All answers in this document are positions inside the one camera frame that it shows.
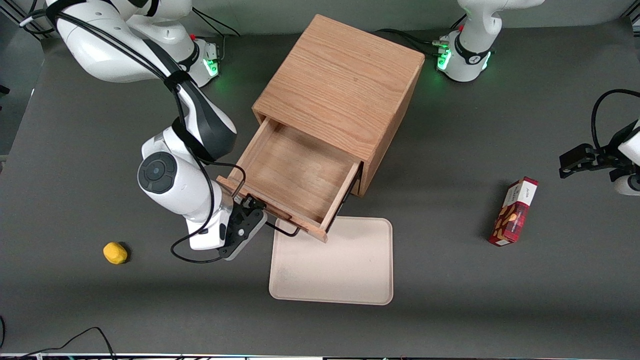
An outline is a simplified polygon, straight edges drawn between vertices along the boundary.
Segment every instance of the wooden top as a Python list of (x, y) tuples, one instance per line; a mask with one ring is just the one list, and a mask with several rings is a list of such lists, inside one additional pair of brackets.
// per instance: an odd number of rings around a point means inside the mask
[(424, 55), (316, 15), (253, 110), (370, 161)]

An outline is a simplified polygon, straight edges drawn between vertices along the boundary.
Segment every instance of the red box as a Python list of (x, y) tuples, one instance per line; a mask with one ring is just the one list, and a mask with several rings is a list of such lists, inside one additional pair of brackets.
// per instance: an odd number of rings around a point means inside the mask
[(498, 219), (493, 225), (490, 243), (505, 246), (518, 241), (537, 188), (538, 182), (529, 177), (509, 186)]

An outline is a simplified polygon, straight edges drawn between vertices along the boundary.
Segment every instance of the green led light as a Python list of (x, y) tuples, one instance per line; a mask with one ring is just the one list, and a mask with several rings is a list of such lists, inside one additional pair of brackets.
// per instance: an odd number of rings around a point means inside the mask
[(440, 55), (440, 59), (438, 60), (438, 68), (440, 70), (445, 70), (447, 65), (449, 64), (449, 59), (451, 59), (451, 50), (446, 50), (444, 54)]
[(217, 60), (202, 59), (202, 62), (204, 62), (204, 66), (207, 68), (207, 71), (209, 72), (209, 75), (211, 75), (211, 77), (218, 75)]
[(491, 57), (491, 51), (486, 55), (486, 59), (484, 59), (484, 65), (482, 65), (482, 69), (486, 69), (486, 64), (489, 62), (489, 58)]

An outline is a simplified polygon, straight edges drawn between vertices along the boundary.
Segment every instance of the open drawer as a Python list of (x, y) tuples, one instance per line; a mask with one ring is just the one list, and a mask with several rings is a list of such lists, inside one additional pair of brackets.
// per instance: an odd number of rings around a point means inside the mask
[[(266, 118), (237, 164), (246, 172), (240, 196), (326, 242), (326, 232), (350, 191), (361, 161), (311, 135)], [(233, 191), (242, 173), (217, 182)]]

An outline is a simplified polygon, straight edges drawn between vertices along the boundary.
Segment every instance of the wood grain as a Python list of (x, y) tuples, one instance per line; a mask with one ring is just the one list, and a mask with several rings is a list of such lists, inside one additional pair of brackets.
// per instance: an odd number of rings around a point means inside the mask
[(393, 138), (423, 63), (417, 51), (316, 15), (253, 111), (259, 122), (270, 117), (352, 154), (373, 174), (369, 164)]
[[(270, 204), (270, 212), (320, 239), (360, 163), (342, 150), (269, 118), (237, 162), (247, 175), (244, 187)], [(237, 184), (241, 178), (240, 171), (233, 170), (228, 180)]]
[(419, 72), (420, 72), (420, 69), (416, 69), (415, 77), (413, 78), (413, 81), (407, 86), (403, 101), (400, 103), (400, 106), (396, 110), (396, 113), (391, 118), (391, 122), (389, 124), (389, 127), (387, 128), (387, 132), (382, 137), (382, 140), (378, 144), (378, 147), (376, 148), (376, 151), (373, 157), (371, 158), (371, 160), (365, 163), (365, 166), (363, 167), (362, 184), (358, 187), (358, 193), (357, 193), (358, 196), (361, 196), (361, 197), (364, 196), (364, 193), (369, 188), (369, 185), (373, 180), (373, 175), (375, 175), (376, 171), (378, 170), (378, 166), (380, 166), (380, 162), (382, 162), (382, 158), (384, 158), (389, 148), (389, 145), (391, 145), (391, 141), (394, 139), (394, 136), (396, 135), (398, 127), (400, 126), (400, 123), (402, 122), (402, 119), (406, 114), (406, 110), (409, 107), (409, 102), (411, 101), (411, 96), (413, 95), (415, 84), (418, 82)]
[(331, 221), (333, 220), (335, 213), (340, 208), (340, 205), (342, 204), (342, 199), (344, 198), (345, 194), (347, 194), (347, 192), (349, 191), (349, 187), (353, 182), (353, 178), (358, 173), (359, 168), (360, 168), (360, 162), (353, 163), (353, 166), (351, 166), (351, 170), (349, 170), (349, 174), (347, 174), (347, 177), (342, 183), (340, 190), (338, 190), (338, 194), (336, 194), (335, 199), (333, 200), (333, 202), (331, 203), (331, 206), (329, 207), (329, 210), (327, 210), (324, 216), (324, 220), (322, 221), (322, 224), (320, 224), (320, 229), (326, 231), (327, 227), (329, 227), (329, 225), (331, 224)]

